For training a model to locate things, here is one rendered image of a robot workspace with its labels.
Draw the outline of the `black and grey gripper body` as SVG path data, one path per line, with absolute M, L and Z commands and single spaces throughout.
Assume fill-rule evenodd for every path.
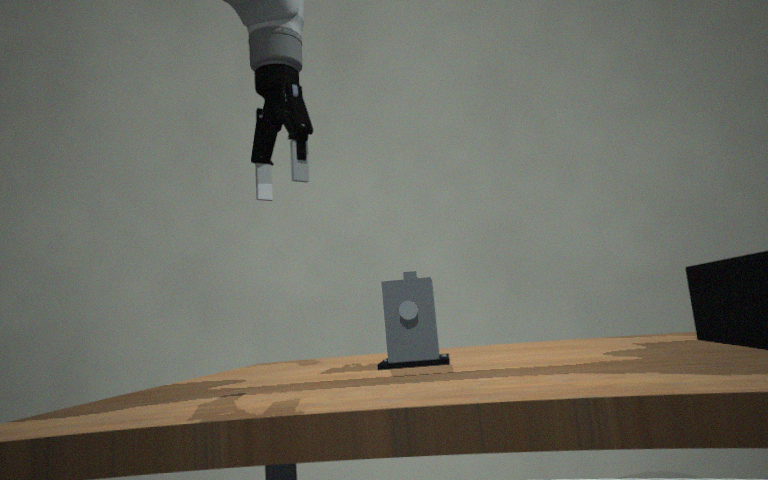
M 289 65 L 266 64 L 255 71 L 255 90 L 265 99 L 264 104 L 269 104 L 270 99 L 275 99 L 280 109 L 289 111 L 288 104 L 285 102 L 286 83 L 299 86 L 299 73 Z M 283 125 L 271 107 L 267 120 L 270 125 Z

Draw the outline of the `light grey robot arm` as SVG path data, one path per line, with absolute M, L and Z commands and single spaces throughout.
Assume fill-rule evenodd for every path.
M 250 67 L 285 64 L 302 70 L 304 0 L 223 0 L 249 34 Z

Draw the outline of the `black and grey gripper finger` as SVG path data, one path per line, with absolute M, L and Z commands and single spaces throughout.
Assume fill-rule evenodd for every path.
M 273 200 L 271 166 L 274 164 L 271 157 L 277 133 L 282 128 L 282 126 L 270 125 L 267 120 L 269 111 L 269 104 L 264 104 L 263 109 L 257 108 L 256 110 L 256 127 L 251 156 L 251 162 L 255 163 L 256 166 L 256 197 L 257 200 L 266 201 Z
M 302 87 L 287 83 L 285 91 L 287 99 L 285 99 L 285 102 L 288 103 L 290 111 L 280 109 L 275 99 L 270 99 L 269 105 L 274 110 L 276 116 L 282 120 L 288 133 L 290 132 L 287 139 L 291 139 L 292 181 L 309 182 L 307 140 L 308 135 L 313 133 L 313 127 L 303 100 Z

